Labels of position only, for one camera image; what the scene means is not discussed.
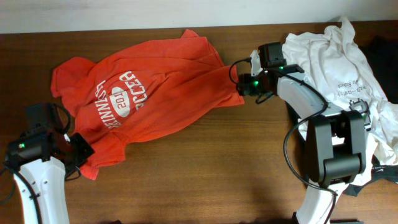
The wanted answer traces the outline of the red printed t-shirt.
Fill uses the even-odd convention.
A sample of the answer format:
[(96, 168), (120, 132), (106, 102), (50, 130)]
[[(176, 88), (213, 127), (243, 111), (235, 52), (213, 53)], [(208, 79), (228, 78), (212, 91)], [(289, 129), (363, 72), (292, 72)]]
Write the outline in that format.
[(101, 167), (124, 160), (128, 144), (176, 133), (214, 108), (242, 105), (236, 76), (206, 37), (186, 30), (97, 63), (73, 57), (54, 69), (50, 89), (94, 150), (80, 169), (93, 180)]

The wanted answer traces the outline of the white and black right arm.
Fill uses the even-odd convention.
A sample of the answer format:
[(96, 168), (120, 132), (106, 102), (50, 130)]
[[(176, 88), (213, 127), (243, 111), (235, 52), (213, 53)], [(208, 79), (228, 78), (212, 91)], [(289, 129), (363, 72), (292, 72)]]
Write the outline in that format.
[[(291, 172), (307, 186), (292, 219), (294, 223), (330, 223), (343, 191), (365, 171), (364, 121), (360, 112), (330, 103), (303, 75), (298, 65), (260, 68), (240, 75), (236, 88), (243, 96), (256, 96), (258, 104), (278, 96), (298, 114), (301, 120), (288, 131), (282, 146)], [(307, 126), (304, 176), (293, 168), (287, 153), (288, 141), (301, 125)]]

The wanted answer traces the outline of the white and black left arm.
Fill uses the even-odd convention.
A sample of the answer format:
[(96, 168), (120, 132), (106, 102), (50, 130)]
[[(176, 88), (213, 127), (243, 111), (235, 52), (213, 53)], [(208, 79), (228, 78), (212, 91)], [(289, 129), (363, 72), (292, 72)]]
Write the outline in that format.
[(5, 168), (21, 196), (24, 223), (69, 223), (65, 182), (94, 153), (81, 134), (34, 134), (10, 142)]

